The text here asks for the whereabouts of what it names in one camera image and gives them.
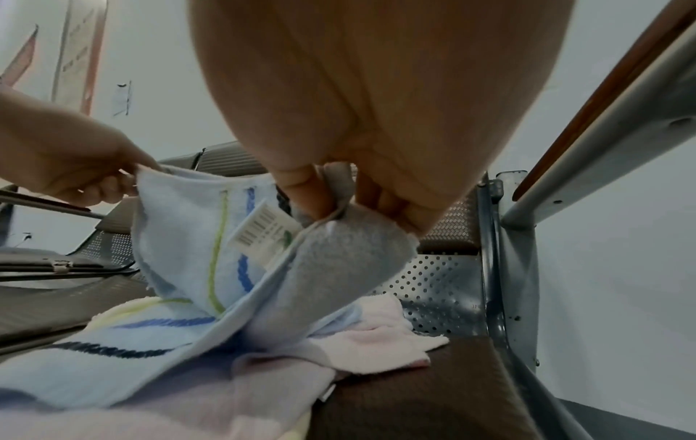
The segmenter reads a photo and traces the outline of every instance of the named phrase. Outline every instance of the folded towel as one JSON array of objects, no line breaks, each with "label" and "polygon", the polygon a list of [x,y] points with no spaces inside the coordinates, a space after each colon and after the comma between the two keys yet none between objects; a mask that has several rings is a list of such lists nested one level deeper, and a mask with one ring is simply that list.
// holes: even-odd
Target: folded towel
[{"label": "folded towel", "polygon": [[169,171],[138,173],[133,227],[133,253],[160,299],[1,364],[0,389],[55,407],[106,407],[212,349],[239,356],[287,353],[297,344],[320,365],[357,373],[381,368],[340,353],[320,362],[314,354],[331,347],[306,344],[309,335],[359,320],[360,307],[351,303],[415,256],[417,241],[394,222],[345,203],[352,188],[345,167],[328,168],[326,178],[344,196],[341,209],[290,236],[267,267],[234,243],[262,199],[276,202],[269,175]]},{"label": "folded towel", "polygon": [[[121,312],[131,312],[142,301]],[[298,419],[308,421],[310,406],[336,375],[329,366],[375,372],[427,365],[425,352],[447,343],[443,336],[413,334],[393,296],[366,296],[357,303],[363,310],[357,323],[331,336],[309,337],[286,349],[288,357],[210,353],[108,410],[57,412],[26,399],[0,399],[2,438],[275,440]],[[113,318],[103,315],[91,326],[109,325]],[[305,424],[300,434],[306,429]]]}]

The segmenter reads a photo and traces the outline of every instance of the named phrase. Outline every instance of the person's left hand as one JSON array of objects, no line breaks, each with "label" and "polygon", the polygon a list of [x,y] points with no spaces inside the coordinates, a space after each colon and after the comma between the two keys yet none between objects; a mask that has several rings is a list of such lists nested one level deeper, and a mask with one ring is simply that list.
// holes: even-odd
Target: person's left hand
[{"label": "person's left hand", "polygon": [[99,121],[0,88],[0,178],[87,207],[135,195],[138,165],[157,163]]}]

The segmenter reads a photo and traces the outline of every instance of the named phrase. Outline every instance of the red sign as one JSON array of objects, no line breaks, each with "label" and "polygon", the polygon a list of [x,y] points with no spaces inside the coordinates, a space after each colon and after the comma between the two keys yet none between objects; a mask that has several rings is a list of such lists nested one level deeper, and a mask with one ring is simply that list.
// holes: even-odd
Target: red sign
[{"label": "red sign", "polygon": [[12,87],[20,80],[24,72],[27,71],[31,62],[34,60],[34,49],[36,48],[36,35],[38,34],[38,26],[31,33],[29,39],[24,43],[24,46],[17,52],[14,59],[9,63],[7,69],[0,76],[0,83]]}]

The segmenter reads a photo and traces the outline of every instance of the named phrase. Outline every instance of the pink towel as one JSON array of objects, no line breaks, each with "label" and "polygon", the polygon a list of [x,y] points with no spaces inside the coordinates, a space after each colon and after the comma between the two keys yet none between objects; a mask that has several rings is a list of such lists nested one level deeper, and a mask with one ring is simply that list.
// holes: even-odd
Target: pink towel
[{"label": "pink towel", "polygon": [[28,399],[0,401],[2,440],[276,440],[337,373],[426,366],[426,352],[448,342],[415,335],[392,296],[366,296],[358,303],[360,322],[306,339],[284,350],[286,357],[209,354],[111,409],[57,412]]}]

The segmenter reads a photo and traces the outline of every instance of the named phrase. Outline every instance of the blue stripe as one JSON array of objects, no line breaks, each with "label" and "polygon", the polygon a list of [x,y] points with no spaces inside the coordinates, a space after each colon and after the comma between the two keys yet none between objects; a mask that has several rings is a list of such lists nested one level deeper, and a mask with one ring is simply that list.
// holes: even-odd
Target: blue stripe
[{"label": "blue stripe", "polygon": [[121,359],[147,359],[148,357],[162,356],[173,350],[179,349],[182,346],[187,345],[190,344],[176,346],[172,349],[140,351],[125,350],[115,346],[102,346],[99,344],[90,344],[89,342],[59,342],[58,344],[52,344],[47,347],[44,347],[43,350],[60,349],[67,350],[69,352],[95,354],[96,356],[119,357]]},{"label": "blue stripe", "polygon": [[[246,189],[246,215],[249,215],[254,210],[256,202],[256,191],[254,188]],[[245,292],[249,293],[254,288],[252,280],[249,278],[249,259],[246,255],[242,255],[237,262],[237,278],[241,287]]]},{"label": "blue stripe", "polygon": [[143,327],[192,327],[194,325],[210,324],[215,321],[212,316],[193,317],[191,319],[148,319],[136,323],[114,325],[112,328],[143,328]]}]

